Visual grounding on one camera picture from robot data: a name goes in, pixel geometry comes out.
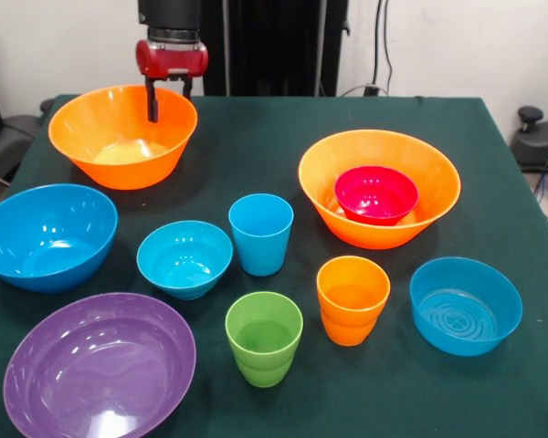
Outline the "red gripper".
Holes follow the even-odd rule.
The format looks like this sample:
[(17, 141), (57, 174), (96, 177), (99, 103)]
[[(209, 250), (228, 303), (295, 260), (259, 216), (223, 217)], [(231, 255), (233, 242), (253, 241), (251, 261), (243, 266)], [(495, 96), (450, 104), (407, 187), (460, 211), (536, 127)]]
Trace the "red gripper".
[(202, 42), (166, 48), (155, 47), (152, 42), (140, 40), (136, 45), (135, 54), (138, 68), (145, 76), (147, 117), (150, 122), (158, 121), (155, 80), (185, 77), (183, 96), (190, 99), (192, 78), (202, 77), (209, 62), (208, 51)]

